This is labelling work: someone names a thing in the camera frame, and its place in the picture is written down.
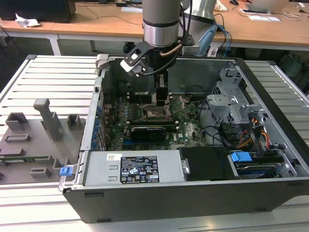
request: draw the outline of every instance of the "barcode sticker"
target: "barcode sticker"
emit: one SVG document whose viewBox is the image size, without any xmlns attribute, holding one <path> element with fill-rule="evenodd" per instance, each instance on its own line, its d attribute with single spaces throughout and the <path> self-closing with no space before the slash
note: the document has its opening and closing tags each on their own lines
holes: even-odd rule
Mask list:
<svg viewBox="0 0 309 232">
<path fill-rule="evenodd" d="M 118 161 L 122 157 L 122 154 L 107 154 L 107 161 Z"/>
<path fill-rule="evenodd" d="M 5 160 L 4 161 L 5 163 L 23 163 L 23 162 L 25 162 L 24 160 L 20 160 L 20 159 L 13 159 L 13 160 Z"/>
</svg>

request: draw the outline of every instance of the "power supply label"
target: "power supply label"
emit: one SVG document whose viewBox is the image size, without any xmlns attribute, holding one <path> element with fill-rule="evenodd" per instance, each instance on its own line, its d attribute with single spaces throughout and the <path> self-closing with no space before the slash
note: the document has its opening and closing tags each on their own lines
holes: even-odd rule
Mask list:
<svg viewBox="0 0 309 232">
<path fill-rule="evenodd" d="M 160 182 L 156 156 L 121 157 L 120 182 L 122 184 Z"/>
</svg>

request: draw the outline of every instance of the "blue cable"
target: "blue cable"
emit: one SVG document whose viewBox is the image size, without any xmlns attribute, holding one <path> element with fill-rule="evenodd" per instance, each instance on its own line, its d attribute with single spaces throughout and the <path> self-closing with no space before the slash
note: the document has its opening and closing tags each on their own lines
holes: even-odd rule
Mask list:
<svg viewBox="0 0 309 232">
<path fill-rule="evenodd" d="M 221 29 L 221 31 L 227 36 L 227 47 L 226 47 L 226 52 L 224 53 L 223 57 L 225 57 L 227 55 L 228 49 L 230 47 L 230 39 L 228 37 L 228 33 L 226 32 L 226 30 L 221 27 L 219 24 L 216 24 L 218 28 Z"/>
</svg>

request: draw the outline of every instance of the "desk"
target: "desk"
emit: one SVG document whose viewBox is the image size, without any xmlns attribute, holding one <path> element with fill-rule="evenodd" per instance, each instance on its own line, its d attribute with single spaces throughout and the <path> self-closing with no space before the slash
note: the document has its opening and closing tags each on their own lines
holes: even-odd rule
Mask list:
<svg viewBox="0 0 309 232">
<path fill-rule="evenodd" d="M 221 13 L 224 16 L 226 30 L 233 37 L 232 47 L 309 51 L 308 14 L 302 13 L 304 19 L 301 21 L 290 20 L 282 15 L 278 16 L 282 22 L 252 21 L 248 17 L 240 16 L 236 11 L 239 8 L 245 8 L 243 2 L 239 2 L 239 6 L 234 10 L 232 8 L 235 6 L 229 3 L 229 0 L 222 0 L 222 3 L 228 11 L 214 13 Z M 141 13 L 121 12 L 121 8 L 116 5 L 92 5 L 77 3 L 76 14 L 69 24 L 42 22 L 41 27 L 27 29 L 20 27 L 14 21 L 0 21 L 0 25 L 10 36 L 49 39 L 55 55 L 61 55 L 59 39 L 90 40 L 92 50 L 94 50 L 93 41 L 95 40 L 122 42 L 143 40 Z M 285 10 L 297 13 L 299 9 L 295 7 L 294 2 L 289 2 Z M 219 24 L 222 24 L 220 16 L 216 16 L 216 19 Z M 0 36 L 6 36 L 6 34 L 0 31 Z M 223 33 L 218 32 L 210 50 L 216 51 L 223 41 Z"/>
<path fill-rule="evenodd" d="M 221 0 L 221 2 L 228 11 L 215 12 L 215 14 L 223 15 L 225 28 L 233 38 L 232 47 L 309 51 L 309 18 L 307 17 L 309 14 L 301 13 L 301 21 L 291 20 L 279 14 L 274 16 L 280 18 L 282 22 L 253 21 L 239 15 L 239 13 L 246 15 L 239 10 L 246 8 L 244 2 L 239 1 L 237 7 L 229 3 L 229 0 Z M 296 8 L 295 4 L 295 2 L 288 2 L 283 10 L 298 13 L 299 8 Z M 216 16 L 216 20 L 222 25 L 220 15 Z M 218 32 L 211 43 L 212 50 L 218 49 L 223 41 L 223 33 Z"/>
<path fill-rule="evenodd" d="M 97 19 L 95 14 L 104 17 Z M 122 12 L 121 7 L 116 5 L 76 3 L 76 13 L 70 23 L 40 23 L 40 27 L 23 28 L 14 21 L 0 21 L 0 25 L 10 36 L 49 39 L 54 55 L 57 56 L 61 55 L 59 39 L 90 40 L 92 50 L 95 50 L 93 42 L 95 40 L 121 42 L 143 40 L 142 13 Z M 6 36 L 5 32 L 0 30 L 0 36 Z"/>
</svg>

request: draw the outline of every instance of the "aluminum extrusion table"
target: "aluminum extrusion table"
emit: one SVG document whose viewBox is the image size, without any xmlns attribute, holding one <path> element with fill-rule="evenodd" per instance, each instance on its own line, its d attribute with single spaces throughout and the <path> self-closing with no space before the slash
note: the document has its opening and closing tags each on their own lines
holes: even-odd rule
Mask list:
<svg viewBox="0 0 309 232">
<path fill-rule="evenodd" d="M 10 112 L 40 118 L 32 106 L 50 98 L 59 117 L 87 118 L 95 80 L 95 57 L 37 56 L 27 59 L 0 94 L 0 135 Z M 281 110 L 309 144 L 309 100 L 275 65 L 247 61 Z M 0 185 L 0 231 L 263 231 L 300 232 L 309 227 L 309 196 L 296 197 L 269 213 L 85 224 L 57 188 L 58 183 Z"/>
</svg>

